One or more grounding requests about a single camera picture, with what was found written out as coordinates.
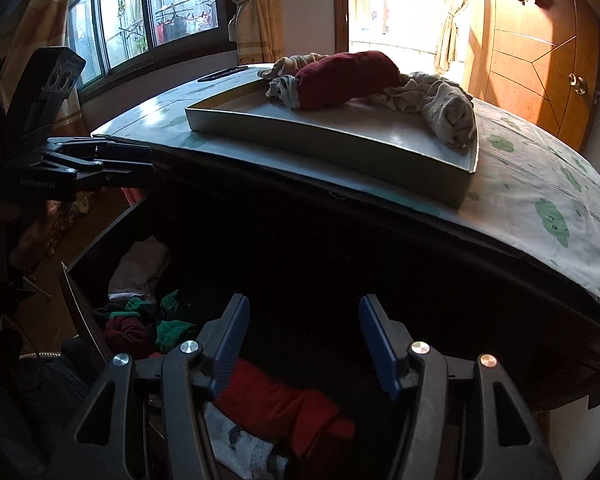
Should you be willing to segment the white printed garment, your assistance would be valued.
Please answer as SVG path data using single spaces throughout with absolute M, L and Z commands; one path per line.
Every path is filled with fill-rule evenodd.
M 204 421 L 215 459 L 239 479 L 285 477 L 288 458 L 273 443 L 253 436 L 212 403 L 204 404 Z

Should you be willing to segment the dark framed window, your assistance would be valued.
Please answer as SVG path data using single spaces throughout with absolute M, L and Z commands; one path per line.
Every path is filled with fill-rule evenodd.
M 86 61 L 80 100 L 181 62 L 235 49 L 230 0 L 69 0 L 69 47 Z

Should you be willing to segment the beige balcony curtain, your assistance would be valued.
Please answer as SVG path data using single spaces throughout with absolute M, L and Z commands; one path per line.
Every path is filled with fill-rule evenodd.
M 442 75 L 449 71 L 451 64 L 456 61 L 457 54 L 457 14 L 463 11 L 469 0 L 443 0 L 445 7 L 444 19 L 434 55 L 434 70 Z

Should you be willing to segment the orange wooden door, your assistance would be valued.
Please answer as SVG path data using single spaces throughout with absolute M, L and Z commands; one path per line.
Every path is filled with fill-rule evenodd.
M 586 0 L 470 0 L 464 84 L 582 152 L 597 107 L 600 21 Z M 578 96 L 568 76 L 588 84 Z

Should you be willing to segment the tan beige underwear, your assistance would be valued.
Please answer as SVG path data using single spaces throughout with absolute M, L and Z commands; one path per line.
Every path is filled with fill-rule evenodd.
M 321 61 L 323 58 L 325 58 L 324 54 L 315 52 L 283 56 L 275 61 L 270 68 L 259 70 L 258 76 L 266 81 L 279 80 L 287 76 L 294 77 L 302 70 L 302 68 Z

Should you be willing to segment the bright red garment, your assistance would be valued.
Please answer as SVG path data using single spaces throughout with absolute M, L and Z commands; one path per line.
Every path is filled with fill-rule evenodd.
M 253 436 L 285 445 L 298 458 L 310 458 L 331 443 L 348 443 L 355 435 L 354 422 L 324 393 L 276 382 L 243 359 L 214 405 Z

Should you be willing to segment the black remote control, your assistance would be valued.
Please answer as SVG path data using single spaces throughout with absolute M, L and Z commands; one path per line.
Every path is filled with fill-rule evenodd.
M 204 76 L 198 78 L 197 82 L 215 81 L 215 80 L 222 79 L 222 78 L 225 78 L 228 76 L 233 76 L 235 74 L 239 74 L 241 72 L 244 72 L 245 70 L 249 70 L 249 67 L 247 65 L 236 65 L 236 66 L 229 67 L 229 68 L 223 68 L 222 70 L 217 70 L 214 73 L 204 75 Z

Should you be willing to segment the shallow grey cardboard tray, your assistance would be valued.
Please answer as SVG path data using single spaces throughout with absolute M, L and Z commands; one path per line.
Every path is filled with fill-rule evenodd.
M 353 100 L 302 112 L 240 84 L 185 109 L 196 133 L 277 148 L 349 169 L 457 209 L 478 169 L 479 142 L 449 148 L 419 114 Z

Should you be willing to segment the green garment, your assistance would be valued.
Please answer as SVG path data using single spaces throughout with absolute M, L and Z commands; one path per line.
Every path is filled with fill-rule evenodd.
M 178 290 L 166 294 L 153 304 L 132 298 L 123 307 L 115 307 L 109 313 L 108 321 L 115 316 L 137 316 L 147 328 L 146 349 L 135 356 L 137 359 L 154 353 L 168 353 L 195 331 L 187 304 Z

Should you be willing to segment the brass door knob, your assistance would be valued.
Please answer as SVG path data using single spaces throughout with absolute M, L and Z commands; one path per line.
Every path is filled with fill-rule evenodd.
M 578 96 L 585 96 L 588 93 L 588 84 L 583 77 L 571 73 L 568 76 L 568 80 L 570 87 Z

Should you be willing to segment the dark red underwear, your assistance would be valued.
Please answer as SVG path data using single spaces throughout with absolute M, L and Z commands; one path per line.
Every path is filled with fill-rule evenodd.
M 400 84 L 400 70 L 385 53 L 338 53 L 311 63 L 296 75 L 302 110 L 321 110 L 362 99 Z

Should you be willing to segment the beige window curtain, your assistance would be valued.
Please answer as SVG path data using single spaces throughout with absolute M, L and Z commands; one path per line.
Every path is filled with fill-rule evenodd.
M 232 0 L 236 13 L 227 25 L 240 64 L 277 61 L 283 51 L 282 0 Z

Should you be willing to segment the pale pink underwear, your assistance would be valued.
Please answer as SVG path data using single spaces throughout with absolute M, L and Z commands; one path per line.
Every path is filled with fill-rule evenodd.
M 135 242 L 114 271 L 108 286 L 108 299 L 123 301 L 140 298 L 153 304 L 155 298 L 149 290 L 149 282 L 160 270 L 167 250 L 155 237 Z

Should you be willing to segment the red maroon underwear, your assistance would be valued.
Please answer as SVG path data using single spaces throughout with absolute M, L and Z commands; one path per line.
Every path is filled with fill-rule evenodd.
M 105 326 L 105 341 L 113 354 L 141 354 L 147 339 L 148 330 L 137 316 L 115 316 Z

